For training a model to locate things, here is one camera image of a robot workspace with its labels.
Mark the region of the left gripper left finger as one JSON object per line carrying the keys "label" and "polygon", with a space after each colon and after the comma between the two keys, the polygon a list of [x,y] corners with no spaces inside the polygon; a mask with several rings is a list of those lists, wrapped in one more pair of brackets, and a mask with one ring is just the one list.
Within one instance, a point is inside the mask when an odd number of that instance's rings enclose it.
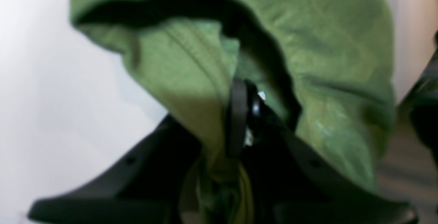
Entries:
{"label": "left gripper left finger", "polygon": [[33,203],[28,218],[49,224],[181,224],[179,199],[201,145],[172,116],[89,183]]}

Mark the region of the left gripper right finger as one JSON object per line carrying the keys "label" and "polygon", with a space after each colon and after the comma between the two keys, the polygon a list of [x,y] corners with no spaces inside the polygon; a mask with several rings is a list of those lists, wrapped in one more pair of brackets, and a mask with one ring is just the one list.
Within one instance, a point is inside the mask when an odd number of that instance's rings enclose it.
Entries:
{"label": "left gripper right finger", "polygon": [[249,80],[233,80],[227,116],[226,153],[249,176],[256,224],[418,223],[410,203],[369,193],[332,168]]}

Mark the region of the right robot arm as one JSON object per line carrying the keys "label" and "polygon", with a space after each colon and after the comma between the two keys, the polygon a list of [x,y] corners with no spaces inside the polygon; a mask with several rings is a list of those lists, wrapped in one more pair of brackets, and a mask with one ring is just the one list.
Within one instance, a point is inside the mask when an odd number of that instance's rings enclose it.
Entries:
{"label": "right robot arm", "polygon": [[438,164],[438,35],[434,35],[435,50],[421,71],[406,100],[411,102],[409,120],[419,141]]}

